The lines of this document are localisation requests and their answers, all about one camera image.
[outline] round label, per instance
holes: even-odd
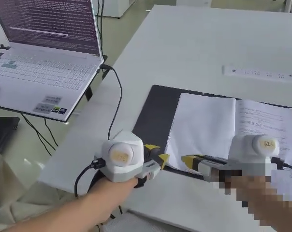
[[[129,158],[129,155],[127,153],[117,151],[117,150],[112,151],[111,159],[113,161],[126,163],[128,161],[128,158]]]
[[[274,140],[260,140],[260,146],[264,149],[275,150],[276,143]]]

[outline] white laptop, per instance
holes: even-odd
[[[0,0],[0,107],[67,121],[103,63],[91,0]]]

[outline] black clipboard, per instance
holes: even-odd
[[[182,93],[227,98],[215,94],[153,85],[133,129],[133,133],[141,138],[144,144],[160,146],[162,151],[166,149],[172,122]],[[201,175],[190,174],[167,166],[164,169],[173,173],[203,180]]]

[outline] white desk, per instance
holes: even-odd
[[[224,64],[291,71],[292,14],[155,6],[114,66],[124,94],[112,134],[133,129],[153,84],[292,106],[292,84],[225,77]],[[110,72],[46,165],[42,182],[73,192],[76,177],[107,137],[118,100]],[[81,179],[79,193],[92,177],[88,172]],[[262,230],[233,197],[169,172],[135,191],[126,206],[191,231]]]

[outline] book page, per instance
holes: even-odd
[[[236,133],[277,138],[283,160],[292,153],[292,109],[249,100],[239,100],[236,105]]]
[[[235,105],[232,98],[182,93],[165,151],[169,166],[188,171],[181,161],[184,155],[227,158],[235,133]]]

